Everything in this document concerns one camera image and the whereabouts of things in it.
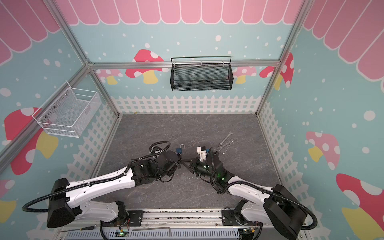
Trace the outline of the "blue padlock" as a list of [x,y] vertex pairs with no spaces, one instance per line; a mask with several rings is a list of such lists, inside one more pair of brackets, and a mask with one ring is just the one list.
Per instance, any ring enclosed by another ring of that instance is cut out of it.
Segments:
[[184,144],[180,144],[180,146],[176,149],[176,153],[178,155],[182,155],[183,154],[183,149],[185,149],[185,145]]

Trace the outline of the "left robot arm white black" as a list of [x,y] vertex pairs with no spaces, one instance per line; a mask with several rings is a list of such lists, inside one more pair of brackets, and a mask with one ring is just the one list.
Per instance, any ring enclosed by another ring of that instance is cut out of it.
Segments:
[[182,155],[170,151],[168,141],[156,142],[150,146],[146,156],[130,160],[120,170],[96,178],[69,182],[66,178],[55,181],[50,194],[34,199],[22,206],[27,213],[46,213],[47,227],[59,228],[68,225],[86,215],[100,216],[104,222],[125,219],[128,214],[124,203],[115,201],[101,204],[104,212],[93,213],[86,203],[94,198],[123,189],[163,181],[163,177],[174,177],[180,167]]

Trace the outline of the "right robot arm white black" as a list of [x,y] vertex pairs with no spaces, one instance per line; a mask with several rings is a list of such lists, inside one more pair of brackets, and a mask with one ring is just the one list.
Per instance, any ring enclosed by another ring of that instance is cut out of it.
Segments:
[[195,158],[181,160],[181,164],[209,183],[217,194],[228,193],[242,198],[233,210],[239,224],[269,224],[288,240],[295,240],[301,231],[317,227],[316,215],[284,186],[264,187],[241,179],[225,169],[219,153],[213,149],[199,150],[198,154]]

